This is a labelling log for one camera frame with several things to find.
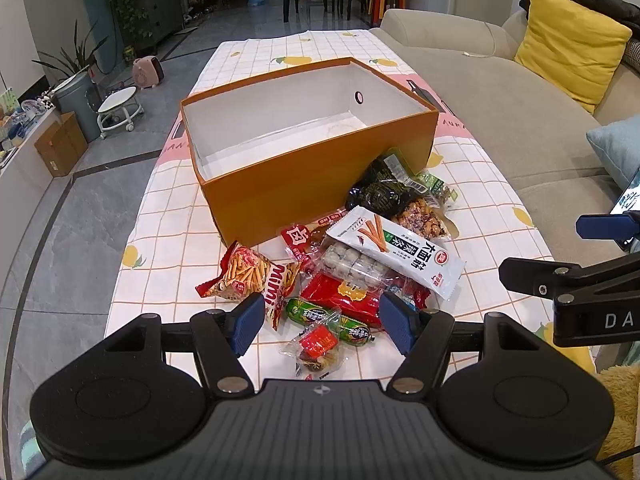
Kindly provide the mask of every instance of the plaid cushion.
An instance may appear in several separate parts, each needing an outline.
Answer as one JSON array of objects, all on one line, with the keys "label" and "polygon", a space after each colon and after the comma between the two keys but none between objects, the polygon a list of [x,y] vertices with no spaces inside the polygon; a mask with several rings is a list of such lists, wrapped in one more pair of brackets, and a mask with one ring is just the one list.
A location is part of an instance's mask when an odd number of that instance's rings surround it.
[{"label": "plaid cushion", "polygon": [[622,62],[640,73],[640,40],[631,38],[628,41]]}]

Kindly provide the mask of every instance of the white stool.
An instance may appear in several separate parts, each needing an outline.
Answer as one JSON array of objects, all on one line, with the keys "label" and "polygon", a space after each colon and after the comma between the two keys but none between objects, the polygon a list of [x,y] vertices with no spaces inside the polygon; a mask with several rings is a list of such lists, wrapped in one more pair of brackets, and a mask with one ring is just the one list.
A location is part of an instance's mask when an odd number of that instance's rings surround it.
[{"label": "white stool", "polygon": [[[136,106],[136,110],[129,114],[129,110],[127,107]],[[120,120],[120,117],[116,115],[116,112],[122,110],[125,119]],[[132,132],[133,128],[133,118],[136,115],[142,115],[144,113],[144,109],[142,108],[142,104],[138,100],[138,88],[135,86],[130,86],[123,90],[119,90],[114,92],[109,97],[107,97],[100,108],[98,108],[98,127],[100,128],[100,136],[104,139],[105,132],[110,130],[115,130],[116,128],[121,127],[123,124],[126,124],[126,129],[128,132]],[[113,126],[104,126],[104,121],[107,118],[115,118],[118,121],[117,124]]]}]

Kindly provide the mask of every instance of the yellow pillow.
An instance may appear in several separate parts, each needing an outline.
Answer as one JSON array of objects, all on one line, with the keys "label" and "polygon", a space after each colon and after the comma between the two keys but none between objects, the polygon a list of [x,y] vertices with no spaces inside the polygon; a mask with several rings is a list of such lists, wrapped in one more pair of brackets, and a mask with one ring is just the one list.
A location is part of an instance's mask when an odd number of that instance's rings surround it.
[{"label": "yellow pillow", "polygon": [[593,114],[629,38],[630,28],[571,0],[531,0],[514,60]]}]

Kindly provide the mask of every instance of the open cardboard shoebox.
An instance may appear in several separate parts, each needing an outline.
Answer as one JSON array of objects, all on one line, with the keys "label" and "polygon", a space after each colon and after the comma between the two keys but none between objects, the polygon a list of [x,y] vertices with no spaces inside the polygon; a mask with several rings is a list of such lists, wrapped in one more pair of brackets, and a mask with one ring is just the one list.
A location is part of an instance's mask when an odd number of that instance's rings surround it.
[{"label": "open cardboard shoebox", "polygon": [[353,58],[232,82],[190,96],[181,110],[222,240],[249,247],[344,206],[389,148],[415,172],[424,168],[438,120],[427,101]]}]

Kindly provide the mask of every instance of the checkered tablecloth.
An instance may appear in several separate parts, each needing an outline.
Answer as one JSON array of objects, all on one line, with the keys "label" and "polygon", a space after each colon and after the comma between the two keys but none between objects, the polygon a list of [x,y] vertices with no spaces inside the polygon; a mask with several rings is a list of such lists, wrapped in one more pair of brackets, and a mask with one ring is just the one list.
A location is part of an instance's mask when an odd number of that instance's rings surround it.
[{"label": "checkered tablecloth", "polygon": [[[397,81],[412,79],[434,95],[389,47],[366,30],[305,32],[272,40],[230,41],[211,57],[193,92],[204,91],[263,72],[299,63],[351,56]],[[457,319],[480,321],[485,312],[499,310],[534,331],[552,319],[550,302],[505,290],[497,267],[508,256],[551,259],[550,251],[517,194],[511,189],[472,134],[453,115],[441,113],[429,171],[459,190],[447,213],[460,236],[444,246],[466,261],[465,272],[449,301],[430,301]],[[274,259],[287,257],[277,244],[258,250]],[[142,312],[155,312],[163,322],[183,322],[206,308],[232,309],[220,298],[201,299],[194,286],[219,273],[225,247],[212,222],[191,164],[180,118],[156,164],[113,293],[106,334]],[[242,366],[260,387],[264,378],[291,378],[292,359],[280,354],[300,327],[290,320],[274,332],[265,324]],[[360,348],[345,345],[346,362],[332,375],[337,379],[378,378],[385,383],[403,357],[385,333]],[[476,354],[455,354],[448,373],[473,362]],[[196,376],[190,354],[171,354],[168,361]]]}]

